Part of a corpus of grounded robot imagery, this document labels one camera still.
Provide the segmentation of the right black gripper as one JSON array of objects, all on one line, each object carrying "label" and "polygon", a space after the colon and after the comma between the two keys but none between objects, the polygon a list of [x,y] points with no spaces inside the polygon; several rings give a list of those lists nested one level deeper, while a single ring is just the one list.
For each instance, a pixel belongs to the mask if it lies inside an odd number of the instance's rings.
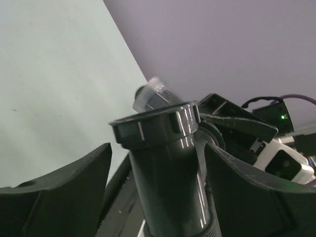
[{"label": "right black gripper", "polygon": [[226,151],[254,165],[257,155],[251,148],[256,140],[270,142],[278,129],[218,94],[210,94],[198,104],[201,117],[215,124],[223,134]]}]

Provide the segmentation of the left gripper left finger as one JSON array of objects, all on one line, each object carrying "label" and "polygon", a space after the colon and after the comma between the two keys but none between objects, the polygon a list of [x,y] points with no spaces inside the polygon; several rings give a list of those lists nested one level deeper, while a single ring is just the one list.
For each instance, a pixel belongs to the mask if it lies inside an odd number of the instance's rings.
[{"label": "left gripper left finger", "polygon": [[2,237],[93,237],[112,158],[109,143],[17,187],[0,190]]}]

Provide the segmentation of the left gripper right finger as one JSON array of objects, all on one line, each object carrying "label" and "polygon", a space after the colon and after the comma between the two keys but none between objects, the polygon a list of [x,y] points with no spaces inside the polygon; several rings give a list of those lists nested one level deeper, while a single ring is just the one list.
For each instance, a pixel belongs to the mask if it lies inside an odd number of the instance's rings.
[{"label": "left gripper right finger", "polygon": [[224,237],[314,237],[316,189],[268,174],[213,144],[204,148]]}]

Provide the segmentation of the clear plastic threaded connector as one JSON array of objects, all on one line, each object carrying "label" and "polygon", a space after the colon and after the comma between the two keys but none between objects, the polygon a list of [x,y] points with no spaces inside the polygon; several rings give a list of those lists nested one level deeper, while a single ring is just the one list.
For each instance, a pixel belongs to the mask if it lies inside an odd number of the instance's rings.
[{"label": "clear plastic threaded connector", "polygon": [[138,113],[181,104],[184,101],[158,77],[137,89],[133,109]]}]

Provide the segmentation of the dark grey pipe fitting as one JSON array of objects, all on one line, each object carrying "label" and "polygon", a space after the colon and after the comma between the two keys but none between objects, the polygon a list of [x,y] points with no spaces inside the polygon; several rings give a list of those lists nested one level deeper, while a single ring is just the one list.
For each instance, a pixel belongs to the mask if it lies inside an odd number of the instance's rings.
[{"label": "dark grey pipe fitting", "polygon": [[146,237],[219,237],[211,193],[199,166],[196,103],[185,102],[110,123],[129,151]]}]

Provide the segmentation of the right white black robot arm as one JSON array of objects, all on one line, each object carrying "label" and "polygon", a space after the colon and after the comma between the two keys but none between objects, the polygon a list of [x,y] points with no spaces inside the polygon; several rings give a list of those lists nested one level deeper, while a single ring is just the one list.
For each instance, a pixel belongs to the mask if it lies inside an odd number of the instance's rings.
[{"label": "right white black robot arm", "polygon": [[[306,157],[314,157],[316,155],[316,127],[312,126],[298,131],[294,130],[292,120],[284,99],[290,95],[282,97],[256,97],[245,102],[242,106],[238,106],[217,94],[210,94],[199,103],[199,109],[204,114],[212,114],[218,117],[230,117],[249,119],[256,122],[268,124],[273,130],[261,131],[255,129],[255,137],[258,139],[268,139],[272,135],[277,138],[279,143],[289,145],[296,151]],[[250,103],[259,100],[272,101],[271,104],[248,112]]]}]

